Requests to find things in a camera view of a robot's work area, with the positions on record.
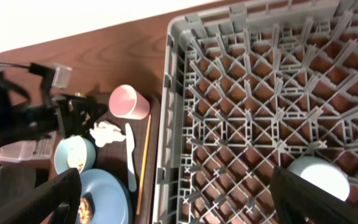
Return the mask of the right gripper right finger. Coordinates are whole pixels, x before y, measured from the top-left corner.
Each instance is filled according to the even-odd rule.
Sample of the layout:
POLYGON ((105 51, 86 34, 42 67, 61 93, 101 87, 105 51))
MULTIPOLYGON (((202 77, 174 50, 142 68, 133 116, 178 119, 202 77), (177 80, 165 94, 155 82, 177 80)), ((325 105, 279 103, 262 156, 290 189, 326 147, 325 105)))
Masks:
POLYGON ((279 223, 358 223, 358 209, 282 167, 273 169, 270 192, 279 223))

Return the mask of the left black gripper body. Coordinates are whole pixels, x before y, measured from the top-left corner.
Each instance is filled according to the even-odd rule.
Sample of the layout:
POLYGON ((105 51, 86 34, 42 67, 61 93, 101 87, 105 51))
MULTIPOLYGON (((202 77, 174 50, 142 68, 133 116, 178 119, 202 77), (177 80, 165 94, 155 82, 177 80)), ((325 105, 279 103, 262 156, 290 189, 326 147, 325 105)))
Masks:
POLYGON ((58 131, 63 137, 82 135, 98 119, 98 103, 78 96, 54 96, 58 131))

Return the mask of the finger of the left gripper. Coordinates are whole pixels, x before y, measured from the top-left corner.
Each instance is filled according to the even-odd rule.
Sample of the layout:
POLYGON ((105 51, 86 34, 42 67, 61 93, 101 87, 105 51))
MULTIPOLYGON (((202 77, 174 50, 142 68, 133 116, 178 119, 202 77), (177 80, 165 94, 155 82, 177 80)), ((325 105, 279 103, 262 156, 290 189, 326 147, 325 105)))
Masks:
POLYGON ((102 103, 91 102, 87 103, 85 109, 85 126, 89 128, 92 127, 94 123, 108 111, 108 106, 102 103))

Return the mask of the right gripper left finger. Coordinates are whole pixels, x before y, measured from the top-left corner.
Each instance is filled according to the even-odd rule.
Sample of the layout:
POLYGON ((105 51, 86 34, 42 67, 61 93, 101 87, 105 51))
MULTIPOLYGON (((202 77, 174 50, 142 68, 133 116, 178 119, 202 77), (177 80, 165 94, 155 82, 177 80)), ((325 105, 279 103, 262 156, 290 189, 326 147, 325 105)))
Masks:
POLYGON ((80 205, 81 179, 70 168, 0 208, 0 224, 75 223, 80 205))

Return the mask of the white tissue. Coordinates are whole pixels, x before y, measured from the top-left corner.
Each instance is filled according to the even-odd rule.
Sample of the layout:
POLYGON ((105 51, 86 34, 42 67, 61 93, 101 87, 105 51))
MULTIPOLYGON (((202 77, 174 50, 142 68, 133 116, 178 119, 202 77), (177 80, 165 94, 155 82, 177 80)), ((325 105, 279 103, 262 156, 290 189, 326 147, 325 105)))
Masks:
POLYGON ((89 133, 94 138, 95 144, 98 147, 104 147, 106 144, 111 144, 112 142, 123 142, 126 139, 121 128, 108 121, 94 123, 89 133))

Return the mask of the pink cup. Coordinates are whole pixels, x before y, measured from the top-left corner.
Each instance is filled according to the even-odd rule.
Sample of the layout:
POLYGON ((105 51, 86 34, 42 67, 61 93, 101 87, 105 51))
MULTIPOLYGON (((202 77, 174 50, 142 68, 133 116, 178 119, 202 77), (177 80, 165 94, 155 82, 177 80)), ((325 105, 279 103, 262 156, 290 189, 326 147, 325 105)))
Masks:
POLYGON ((118 86, 109 97, 109 110, 117 118, 144 119, 150 111, 150 104, 130 85, 118 86))

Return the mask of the light blue cup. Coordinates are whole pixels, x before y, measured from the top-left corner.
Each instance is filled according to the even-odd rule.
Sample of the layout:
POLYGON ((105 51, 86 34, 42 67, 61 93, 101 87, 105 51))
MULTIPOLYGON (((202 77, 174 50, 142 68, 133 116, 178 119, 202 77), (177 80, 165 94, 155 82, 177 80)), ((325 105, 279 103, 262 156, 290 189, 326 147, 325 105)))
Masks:
POLYGON ((344 202, 350 194, 346 174, 340 168, 318 157, 297 158, 287 169, 344 202))

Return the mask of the dark blue plate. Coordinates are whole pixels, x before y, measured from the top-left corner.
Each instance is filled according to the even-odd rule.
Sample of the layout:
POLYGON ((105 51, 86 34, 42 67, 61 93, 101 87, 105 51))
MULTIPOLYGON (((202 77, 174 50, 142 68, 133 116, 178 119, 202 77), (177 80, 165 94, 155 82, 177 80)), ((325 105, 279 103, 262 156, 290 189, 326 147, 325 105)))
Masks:
POLYGON ((131 199, 124 184, 114 175, 101 169, 80 174, 81 197, 91 207, 90 223, 132 223, 131 199))

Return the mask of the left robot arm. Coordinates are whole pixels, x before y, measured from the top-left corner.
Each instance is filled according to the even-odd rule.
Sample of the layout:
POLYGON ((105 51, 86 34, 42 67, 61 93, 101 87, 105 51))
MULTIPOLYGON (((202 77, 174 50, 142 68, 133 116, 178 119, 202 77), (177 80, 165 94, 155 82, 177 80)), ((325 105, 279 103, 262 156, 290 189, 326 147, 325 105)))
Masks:
POLYGON ((32 106, 29 92, 5 78, 7 67, 9 64, 0 63, 0 147, 19 141, 47 139, 54 131, 65 138, 82 135, 108 111, 107 105, 92 98, 51 95, 51 88, 67 87, 72 69, 37 63, 24 67, 29 73, 41 77, 42 103, 32 106))

